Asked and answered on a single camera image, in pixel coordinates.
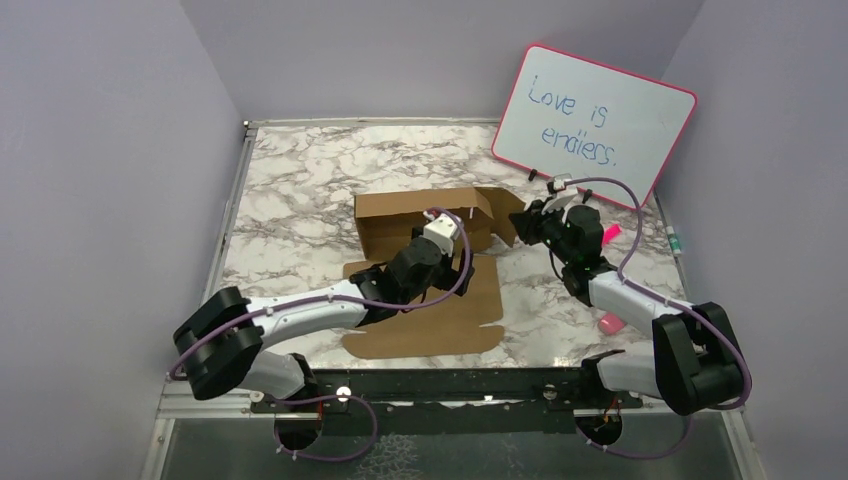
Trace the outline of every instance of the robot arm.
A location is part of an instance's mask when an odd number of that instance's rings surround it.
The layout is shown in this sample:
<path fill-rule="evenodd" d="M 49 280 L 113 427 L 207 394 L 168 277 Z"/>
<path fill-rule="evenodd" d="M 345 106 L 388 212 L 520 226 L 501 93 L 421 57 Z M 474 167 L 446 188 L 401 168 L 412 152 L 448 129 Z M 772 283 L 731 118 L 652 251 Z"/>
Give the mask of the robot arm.
<path fill-rule="evenodd" d="M 510 215 L 519 238 L 528 245 L 543 243 L 563 263 L 561 276 L 572 296 L 615 314 L 653 340 L 653 348 L 586 359 L 584 368 L 593 371 L 607 390 L 662 398 L 680 415 L 739 396 L 743 380 L 734 357 L 692 316 L 670 303 L 700 314 L 738 350 L 725 311 L 714 303 L 692 305 L 622 281 L 617 268 L 601 255 L 598 211 L 575 205 L 564 214 L 578 192 L 573 186 L 563 189 L 558 181 L 548 184 L 547 199 Z"/>
<path fill-rule="evenodd" d="M 305 385 L 309 366 L 299 355 L 278 355 L 268 347 L 320 330 L 385 320 L 430 287 L 464 295 L 474 268 L 470 248 L 463 250 L 459 270 L 452 268 L 461 227 L 452 215 L 425 216 L 430 222 L 414 229 L 409 245 L 391 261 L 333 286 L 254 299 L 242 297 L 236 287 L 219 290 L 174 333 L 194 397 L 215 398 L 238 387 L 289 398 Z M 212 335 L 232 322 L 237 324 Z M 194 352 L 186 355 L 190 349 Z"/>

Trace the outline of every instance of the brown cardboard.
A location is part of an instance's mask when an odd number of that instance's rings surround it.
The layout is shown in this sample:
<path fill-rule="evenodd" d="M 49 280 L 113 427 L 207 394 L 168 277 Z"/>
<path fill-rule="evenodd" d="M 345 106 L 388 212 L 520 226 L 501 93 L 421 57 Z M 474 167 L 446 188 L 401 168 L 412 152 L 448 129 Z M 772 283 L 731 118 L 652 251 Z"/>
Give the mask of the brown cardboard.
<path fill-rule="evenodd" d="M 348 263 L 344 266 L 345 278 L 372 263 Z M 468 292 L 462 297 L 452 295 L 432 307 L 358 328 L 366 333 L 345 335 L 342 345 L 351 355 L 365 359 L 461 355 L 495 348 L 503 339 L 503 327 L 481 327 L 503 317 L 495 258 L 475 256 L 474 270 Z M 431 288 L 427 298 L 438 298 L 444 293 Z"/>
<path fill-rule="evenodd" d="M 421 212 L 428 208 L 444 207 L 458 215 L 475 252 L 492 245 L 493 233 L 512 246 L 516 234 L 508 215 L 524 209 L 521 199 L 498 187 L 370 193 L 356 195 L 353 204 L 362 253 L 375 262 L 391 260 L 409 244 L 412 227 L 427 222 Z"/>
<path fill-rule="evenodd" d="M 498 187 L 357 195 L 356 229 L 368 260 L 345 265 L 344 277 L 391 260 L 409 244 L 412 228 L 427 222 L 422 212 L 431 207 L 444 207 L 462 218 L 471 248 L 477 253 L 492 245 L 492 234 L 513 245 L 516 233 L 508 215 L 523 210 L 524 202 Z M 458 240 L 456 248 L 461 247 Z M 474 277 L 463 297 L 454 295 L 438 305 L 362 327 L 359 330 L 364 333 L 345 335 L 342 345 L 352 355 L 366 359 L 460 355 L 495 348 L 503 339 L 503 327 L 482 326 L 503 317 L 495 259 L 475 255 L 474 268 Z M 443 294 L 431 288 L 427 298 Z"/>

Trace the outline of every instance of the pink whiteboard frame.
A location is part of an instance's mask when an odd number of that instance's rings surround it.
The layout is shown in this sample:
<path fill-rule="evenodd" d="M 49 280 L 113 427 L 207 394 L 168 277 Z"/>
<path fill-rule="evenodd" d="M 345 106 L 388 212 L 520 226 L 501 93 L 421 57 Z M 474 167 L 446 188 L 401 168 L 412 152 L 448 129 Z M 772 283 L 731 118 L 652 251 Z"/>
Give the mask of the pink whiteboard frame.
<path fill-rule="evenodd" d="M 494 140 L 492 140 L 492 155 L 495 158 L 497 158 L 498 160 L 500 160 L 504 163 L 508 163 L 508 164 L 510 164 L 514 167 L 520 168 L 520 169 L 527 171 L 527 172 L 531 171 L 532 169 L 530 167 L 525 166 L 525 165 L 521 165 L 518 162 L 515 162 L 513 160 L 510 160 L 508 158 L 505 158 L 505 157 L 498 155 L 495 152 L 495 143 L 497 143 L 497 141 L 498 141 L 498 135 L 501 133 L 501 125 L 503 124 L 503 118 L 506 115 L 507 110 L 509 109 L 509 104 L 512 102 L 513 95 L 515 95 L 515 86 L 518 84 L 518 77 L 519 77 L 519 75 L 521 75 L 521 69 L 524 68 L 524 62 L 527 61 L 527 54 L 530 52 L 531 48 L 543 48 L 545 50 L 550 50 L 550 51 L 552 51 L 554 53 L 558 53 L 560 55 L 573 57 L 573 58 L 576 58 L 578 60 L 582 60 L 584 62 L 592 63 L 592 64 L 598 65 L 600 67 L 608 68 L 610 70 L 614 70 L 616 72 L 623 73 L 625 75 L 630 75 L 631 77 L 641 78 L 642 80 L 647 80 L 649 82 L 653 82 L 653 83 L 656 83 L 658 85 L 662 85 L 662 86 L 667 87 L 667 88 L 679 90 L 683 93 L 687 93 L 687 94 L 691 95 L 692 98 L 695 100 L 695 103 L 692 105 L 692 110 L 690 110 L 689 115 L 686 116 L 686 120 L 683 122 L 683 127 L 681 127 L 680 132 L 677 134 L 677 138 L 674 139 L 674 143 L 671 145 L 671 149 L 668 151 L 668 156 L 663 161 L 662 167 L 660 167 L 660 171 L 657 173 L 657 177 L 654 179 L 654 183 L 651 184 L 651 188 L 650 188 L 650 190 L 648 190 L 648 194 L 645 196 L 644 199 L 642 199 L 642 203 L 639 205 L 640 207 L 644 207 L 645 203 L 647 203 L 648 199 L 651 197 L 651 192 L 654 191 L 654 187 L 657 186 L 657 181 L 659 181 L 663 170 L 665 170 L 666 165 L 668 165 L 668 159 L 671 158 L 671 154 L 674 152 L 674 149 L 677 147 L 677 144 L 680 142 L 680 137 L 683 135 L 683 131 L 686 130 L 686 126 L 689 125 L 689 121 L 692 119 L 692 113 L 695 112 L 695 108 L 698 106 L 698 96 L 695 95 L 695 92 L 693 92 L 691 90 L 687 90 L 685 88 L 681 88 L 681 87 L 678 87 L 678 86 L 675 86 L 675 85 L 671 85 L 669 83 L 665 83 L 665 82 L 660 81 L 660 80 L 654 80 L 653 78 L 648 78 L 644 75 L 639 75 L 638 73 L 628 72 L 627 70 L 622 70 L 618 67 L 613 67 L 611 65 L 606 65 L 606 64 L 603 64 L 603 63 L 600 63 L 600 62 L 596 62 L 594 60 L 590 60 L 588 58 L 584 58 L 584 57 L 581 57 L 579 55 L 575 55 L 573 53 L 563 52 L 561 50 L 557 50 L 555 48 L 551 48 L 551 47 L 548 47 L 546 45 L 542 45 L 542 44 L 539 44 L 539 43 L 533 43 L 530 46 L 528 46 L 527 50 L 525 50 L 525 52 L 524 52 L 524 59 L 521 61 L 521 68 L 519 68 L 518 73 L 516 73 L 516 75 L 515 75 L 515 81 L 512 83 L 512 90 L 509 93 L 509 101 L 507 102 L 506 106 L 504 107 L 504 113 L 501 115 L 501 123 L 498 124 L 498 130 L 495 132 Z M 547 173 L 538 172 L 538 174 L 542 177 L 550 178 L 550 175 L 547 174 Z M 586 188 L 581 188 L 581 187 L 578 187 L 578 188 L 581 191 L 586 190 Z M 593 196 L 597 196 L 598 198 L 603 198 L 604 200 L 606 200 L 610 203 L 614 203 L 616 205 L 622 206 L 622 207 L 630 209 L 630 210 L 636 209 L 633 205 L 623 205 L 621 203 L 616 202 L 615 200 L 610 200 L 609 198 L 606 198 L 606 197 L 601 196 L 601 195 L 593 195 Z"/>

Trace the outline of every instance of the wire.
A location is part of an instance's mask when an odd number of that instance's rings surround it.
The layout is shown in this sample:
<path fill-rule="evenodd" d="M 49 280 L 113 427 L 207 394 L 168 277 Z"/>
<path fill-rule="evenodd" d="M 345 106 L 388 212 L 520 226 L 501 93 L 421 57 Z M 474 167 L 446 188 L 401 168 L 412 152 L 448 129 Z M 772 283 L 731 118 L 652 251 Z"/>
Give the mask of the wire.
<path fill-rule="evenodd" d="M 636 253 L 636 249 L 639 246 L 639 240 L 642 239 L 642 227 L 644 224 L 645 214 L 642 211 L 642 206 L 639 204 L 639 199 L 636 198 L 636 194 L 633 193 L 633 190 L 631 190 L 630 187 L 628 187 L 624 182 L 609 177 L 587 177 L 577 180 L 569 180 L 564 182 L 562 190 L 571 185 L 587 182 L 606 182 L 618 185 L 619 187 L 624 189 L 625 192 L 627 192 L 631 200 L 633 200 L 633 205 L 636 207 L 636 238 L 633 239 L 633 245 L 630 247 L 630 250 L 624 256 L 624 259 L 621 261 L 621 264 L 618 267 L 618 278 L 623 284 L 629 286 L 637 292 L 642 293 L 643 295 L 646 295 L 650 298 L 653 298 L 654 300 L 667 302 L 668 305 L 672 306 L 673 308 L 676 308 L 680 311 L 685 312 L 687 315 L 690 315 L 692 318 L 698 321 L 698 323 L 700 323 L 704 328 L 706 328 L 710 333 L 712 333 L 719 340 L 719 342 L 721 342 L 721 344 L 724 345 L 730 351 L 731 355 L 733 355 L 733 359 L 736 361 L 736 364 L 739 365 L 739 370 L 742 372 L 742 393 L 735 401 L 726 404 L 716 405 L 711 408 L 713 410 L 732 410 L 734 408 L 738 408 L 744 405 L 745 402 L 748 400 L 748 397 L 751 396 L 751 371 L 748 369 L 748 364 L 742 357 L 742 352 L 740 352 L 739 349 L 736 348 L 736 346 L 733 345 L 733 343 L 731 343 L 731 341 L 728 340 L 726 336 L 724 336 L 715 326 L 713 326 L 713 324 L 708 322 L 707 319 L 703 317 L 703 315 L 692 310 L 688 306 L 683 305 L 680 302 L 669 300 L 666 297 L 660 295 L 659 293 L 651 290 L 650 288 L 639 285 L 638 283 L 629 280 L 627 277 L 624 276 L 624 267 L 625 265 L 627 265 L 630 259 L 633 258 L 633 255 Z M 618 457 L 629 458 L 633 460 L 656 460 L 677 453 L 677 451 L 680 450 L 686 443 L 687 438 L 689 438 L 689 433 L 692 431 L 692 427 L 693 420 L 692 416 L 690 415 L 686 422 L 686 426 L 683 429 L 683 435 L 680 437 L 680 440 L 678 440 L 677 443 L 671 446 L 669 449 L 655 454 L 632 453 L 622 450 L 616 450 L 607 446 L 598 445 L 597 443 L 589 440 L 588 437 L 586 437 L 586 441 L 588 445 L 591 445 L 592 447 L 598 450 L 602 450 L 605 453 L 611 453 Z"/>
<path fill-rule="evenodd" d="M 607 407 L 606 410 L 604 410 L 604 423 L 606 423 L 609 419 L 609 415 L 607 415 L 607 412 L 612 410 L 612 407 L 618 407 L 616 410 L 619 414 L 621 414 L 621 405 L 618 403 L 618 395 L 614 395 L 612 397 L 612 403 L 610 403 L 610 406 Z"/>
<path fill-rule="evenodd" d="M 628 458 L 630 460 L 659 460 L 660 458 L 665 458 L 669 455 L 673 455 L 673 454 L 677 453 L 681 448 L 683 448 L 683 445 L 686 444 L 686 440 L 689 439 L 689 433 L 692 431 L 693 426 L 694 426 L 694 421 L 692 419 L 692 416 L 689 415 L 689 416 L 686 417 L 686 423 L 683 426 L 683 435 L 680 436 L 680 440 L 678 440 L 677 443 L 672 445 L 667 450 L 660 452 L 660 453 L 634 453 L 634 452 L 627 452 L 627 451 L 624 451 L 624 450 L 618 450 L 616 448 L 611 448 L 607 445 L 599 445 L 599 444 L 593 442 L 579 428 L 577 429 L 577 432 L 581 436 L 583 436 L 583 438 L 586 439 L 587 445 L 589 445 L 593 448 L 596 448 L 596 449 L 598 449 L 598 450 L 600 450 L 604 453 L 609 453 L 609 454 L 615 455 L 617 457 Z"/>
<path fill-rule="evenodd" d="M 341 398 L 348 398 L 350 400 L 353 400 L 353 401 L 359 403 L 360 405 L 362 405 L 363 407 L 365 407 L 365 410 L 368 410 L 368 415 L 371 417 L 372 428 L 371 428 L 371 436 L 368 438 L 368 441 L 365 443 L 365 446 L 363 446 L 362 448 L 360 448 L 359 450 L 357 450 L 357 451 L 355 451 L 351 454 L 343 455 L 343 456 L 340 456 L 340 457 L 325 457 L 323 455 L 314 455 L 314 454 L 311 454 L 311 453 L 300 453 L 300 450 L 289 450 L 288 448 L 283 446 L 282 442 L 280 441 L 279 428 L 277 428 L 277 426 L 275 425 L 274 426 L 274 440 L 277 442 L 277 446 L 279 447 L 277 449 L 277 453 L 280 453 L 280 452 L 287 453 L 287 454 L 292 456 L 292 459 L 306 458 L 308 460 L 317 460 L 319 462 L 338 463 L 338 462 L 347 462 L 349 460 L 353 460 L 357 457 L 360 457 L 365 452 L 367 452 L 372 446 L 374 446 L 374 444 L 377 443 L 377 432 L 378 432 L 377 413 L 374 412 L 374 408 L 371 407 L 371 405 L 369 405 L 368 402 L 366 402 L 365 400 L 363 400 L 360 397 L 357 397 L 355 395 L 324 395 L 324 396 L 321 396 L 321 397 L 307 398 L 306 400 L 279 400 L 279 399 L 275 399 L 275 401 L 277 403 L 281 403 L 283 405 L 298 406 L 298 405 L 308 405 L 310 403 L 319 403 L 320 404 L 320 403 L 323 403 L 325 400 L 336 400 L 336 399 L 341 399 Z"/>
<path fill-rule="evenodd" d="M 588 177 L 581 178 L 577 180 L 569 180 L 564 182 L 562 189 L 570 185 L 576 185 L 578 183 L 586 183 L 586 182 L 607 182 L 618 185 L 623 188 L 625 192 L 630 196 L 633 200 L 633 205 L 636 206 L 636 238 L 633 240 L 633 245 L 630 247 L 630 250 L 627 252 L 627 255 L 624 256 L 624 260 L 621 261 L 621 264 L 618 267 L 618 278 L 625 285 L 630 288 L 636 290 L 643 295 L 646 295 L 654 300 L 658 300 L 661 302 L 668 302 L 668 305 L 685 312 L 687 315 L 691 316 L 695 320 L 698 321 L 704 328 L 706 328 L 710 333 L 712 333 L 718 340 L 730 351 L 730 354 L 733 356 L 733 359 L 736 361 L 736 364 L 739 366 L 739 370 L 742 372 L 742 393 L 739 395 L 739 398 L 734 400 L 733 402 L 716 405 L 711 407 L 713 410 L 733 410 L 734 408 L 739 408 L 748 401 L 748 397 L 751 396 L 751 371 L 748 369 L 748 364 L 745 362 L 745 359 L 742 357 L 742 352 L 736 348 L 730 340 L 727 339 L 724 334 L 722 334 L 718 328 L 716 328 L 713 324 L 707 321 L 706 318 L 703 317 L 700 313 L 692 310 L 690 307 L 683 305 L 680 302 L 676 302 L 674 300 L 667 299 L 666 297 L 660 295 L 659 293 L 651 290 L 650 288 L 639 285 L 638 283 L 629 280 L 624 276 L 624 266 L 630 261 L 633 257 L 633 254 L 636 253 L 636 248 L 639 246 L 639 240 L 642 239 L 642 225 L 644 223 L 644 212 L 642 211 L 642 206 L 639 204 L 639 199 L 636 198 L 636 194 L 633 193 L 633 190 L 630 189 L 624 182 L 616 180 L 614 178 L 608 177 Z"/>
<path fill-rule="evenodd" d="M 565 279 L 562 278 L 562 274 L 559 273 L 559 270 L 556 268 L 556 263 L 554 263 L 554 251 L 548 249 L 548 253 L 551 255 L 551 268 L 554 270 L 554 275 L 557 276 L 560 282 L 564 282 Z"/>
<path fill-rule="evenodd" d="M 424 300 L 427 300 L 427 290 L 424 290 L 424 293 L 422 293 L 422 294 L 421 294 L 421 300 L 420 300 L 418 303 L 421 303 L 421 302 L 423 302 Z M 407 308 L 407 309 L 405 309 L 405 310 L 401 310 L 401 311 L 400 311 L 400 313 L 409 313 L 409 312 L 411 312 L 411 311 L 412 311 L 412 310 L 410 310 L 410 309 L 408 309 L 408 308 Z"/>
<path fill-rule="evenodd" d="M 442 207 L 433 207 L 433 208 L 430 208 L 429 210 L 437 211 L 439 213 L 447 215 L 451 220 L 454 221 L 454 223 L 456 223 L 459 226 L 459 234 L 462 237 L 463 252 L 465 254 L 465 258 L 470 260 L 471 259 L 471 242 L 468 240 L 468 233 L 466 233 L 466 231 L 465 231 L 465 227 L 462 224 L 462 220 L 459 217 L 457 217 L 456 215 L 450 213 L 449 211 L 447 211 L 446 209 L 444 209 Z M 367 299 L 364 299 L 364 298 L 351 297 L 349 295 L 334 295 L 332 297 L 332 300 L 333 301 L 338 300 L 338 301 L 342 301 L 342 302 L 360 303 L 362 305 L 366 305 L 366 306 L 369 306 L 369 307 L 387 308 L 387 309 L 390 309 L 390 310 L 417 310 L 419 308 L 432 307 L 433 305 L 436 305 L 437 303 L 444 302 L 445 300 L 450 298 L 450 296 L 453 295 L 454 292 L 459 290 L 459 287 L 462 286 L 462 283 L 465 281 L 465 277 L 468 276 L 468 266 L 469 266 L 470 263 L 471 263 L 470 261 L 463 262 L 462 271 L 459 272 L 459 277 L 457 278 L 456 283 L 447 292 L 445 292 L 439 298 L 436 298 L 434 300 L 430 300 L 428 302 L 422 301 L 421 303 L 415 303 L 415 304 L 409 304 L 409 305 L 397 305 L 397 304 L 394 304 L 394 303 L 385 303 L 385 302 L 378 302 L 378 301 L 375 301 L 375 300 L 367 300 Z M 286 310 L 286 309 L 289 309 L 289 308 L 299 307 L 301 305 L 308 305 L 310 303 L 326 302 L 327 300 L 328 300 L 328 298 L 327 298 L 326 295 L 319 295 L 319 296 L 314 296 L 314 297 L 301 298 L 301 299 L 298 299 L 298 300 L 292 300 L 290 302 L 280 303 L 280 304 L 274 305 L 270 308 L 274 312 L 279 312 L 280 310 Z M 173 380 L 186 380 L 187 379 L 186 376 L 179 375 L 177 373 L 177 371 L 180 369 L 180 367 L 185 363 L 186 359 L 188 359 L 189 357 L 194 355 L 195 352 L 197 352 L 204 345 L 208 344 L 210 341 L 212 341 L 212 339 L 216 338 L 218 335 L 221 335 L 222 333 L 226 332 L 227 330 L 234 328 L 234 327 L 238 326 L 239 324 L 246 322 L 247 320 L 252 320 L 256 317 L 266 315 L 266 314 L 267 314 L 267 311 L 265 309 L 254 310 L 252 312 L 248 312 L 248 313 L 245 313 L 244 315 L 236 317 L 236 318 L 230 320 L 229 322 L 224 323 L 220 327 L 212 330 L 211 332 L 209 332 L 209 334 L 207 334 L 206 336 L 204 336 L 200 340 L 194 342 L 194 344 L 192 346 L 190 346 L 185 352 L 182 353 L 182 355 L 180 355 L 180 357 L 177 359 L 176 362 L 174 362 L 174 365 L 168 371 L 168 375 Z"/>

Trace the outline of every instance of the small pink toy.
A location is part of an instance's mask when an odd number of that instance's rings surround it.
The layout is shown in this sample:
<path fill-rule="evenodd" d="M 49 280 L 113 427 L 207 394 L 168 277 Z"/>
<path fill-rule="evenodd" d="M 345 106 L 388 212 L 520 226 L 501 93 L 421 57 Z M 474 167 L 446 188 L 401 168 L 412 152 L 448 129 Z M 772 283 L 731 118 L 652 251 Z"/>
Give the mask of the small pink toy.
<path fill-rule="evenodd" d="M 607 335 L 615 335 L 624 328 L 625 325 L 626 324 L 622 322 L 620 318 L 612 313 L 608 313 L 598 320 L 598 328 Z"/>

